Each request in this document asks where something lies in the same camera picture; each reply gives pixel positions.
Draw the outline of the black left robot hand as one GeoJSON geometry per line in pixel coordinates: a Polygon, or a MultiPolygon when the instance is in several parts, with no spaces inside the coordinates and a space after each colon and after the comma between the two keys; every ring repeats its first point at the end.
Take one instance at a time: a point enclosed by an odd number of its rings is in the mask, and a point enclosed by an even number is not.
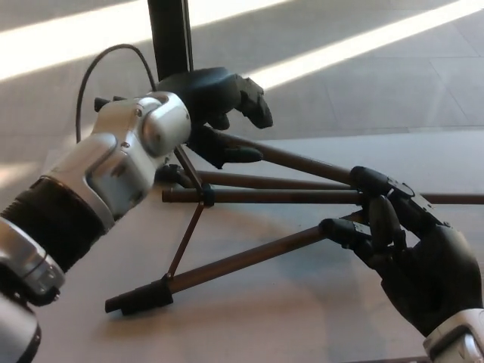
{"type": "Polygon", "coordinates": [[[171,92],[185,104],[191,118],[186,145],[212,166],[221,169],[226,163],[262,160],[260,151],[231,146],[219,134],[230,127],[228,113],[232,110],[242,113],[258,129],[273,126],[264,90],[251,78],[213,67],[173,74],[157,83],[156,90],[171,92]]]}

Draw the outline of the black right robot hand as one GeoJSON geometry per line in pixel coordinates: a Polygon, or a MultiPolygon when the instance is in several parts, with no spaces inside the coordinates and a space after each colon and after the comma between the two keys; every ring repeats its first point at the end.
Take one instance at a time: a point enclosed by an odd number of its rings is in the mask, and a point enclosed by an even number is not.
{"type": "Polygon", "coordinates": [[[363,166],[349,175],[365,201],[363,222],[325,219],[319,229],[380,276],[402,317],[427,337],[451,316],[481,309],[479,263],[463,234],[405,183],[363,166]]]}

